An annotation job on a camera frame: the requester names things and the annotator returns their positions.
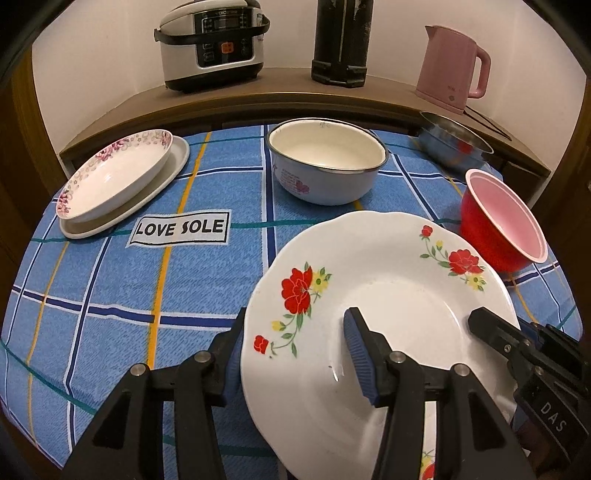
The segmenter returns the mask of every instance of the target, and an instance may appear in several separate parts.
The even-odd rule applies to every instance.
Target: pink floral bowl
[[[162,169],[173,135],[162,129],[123,137],[90,157],[57,199],[60,219],[86,222],[123,205]]]

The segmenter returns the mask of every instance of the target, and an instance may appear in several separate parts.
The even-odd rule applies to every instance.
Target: blue checkered tablecloth
[[[99,236],[68,241],[55,199],[48,205],[10,294],[0,342],[0,400],[7,417],[56,465],[64,465],[126,369],[137,362],[175,365],[206,349],[247,304],[277,252],[310,225],[363,208],[413,213],[457,231],[465,185],[426,160],[415,139],[376,132],[392,155],[374,188],[360,202],[320,207],[276,182],[264,145],[267,130],[186,137],[190,157],[177,178]],[[232,210],[228,245],[125,248],[137,217],[176,213],[184,197],[184,212]],[[520,317],[581,337],[579,313],[552,252],[545,264],[507,277],[505,285]],[[277,479],[278,461],[243,395],[214,415],[228,478]],[[173,479],[170,405],[164,434],[165,476]]]

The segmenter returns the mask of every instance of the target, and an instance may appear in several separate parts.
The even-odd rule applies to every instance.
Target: black thermos
[[[318,0],[312,78],[320,83],[362,87],[374,0]]]

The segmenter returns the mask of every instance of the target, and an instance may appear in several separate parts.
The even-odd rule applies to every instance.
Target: white plate
[[[146,130],[123,137],[90,157],[68,180],[56,214],[71,222],[94,220],[140,192],[162,169],[170,153],[168,130]]]
[[[137,212],[174,180],[189,158],[189,144],[184,138],[173,137],[170,155],[162,169],[135,197],[112,212],[89,222],[71,222],[60,218],[61,232],[68,238],[86,238],[101,233]]]
[[[348,213],[277,255],[246,309],[242,383],[257,428],[298,480],[369,480],[374,469],[386,411],[361,393],[343,337],[348,307],[421,364],[469,365],[510,418],[514,381],[504,359],[471,336],[467,317],[481,306],[518,327],[517,317],[477,256],[461,237],[400,212]],[[435,425],[429,403],[421,480]]]

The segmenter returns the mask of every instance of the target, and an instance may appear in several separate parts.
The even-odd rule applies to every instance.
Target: kettle handle
[[[488,76],[491,73],[491,56],[476,46],[476,56],[480,58],[480,76],[478,77],[478,87],[473,92],[468,93],[468,98],[482,98],[488,85]]]

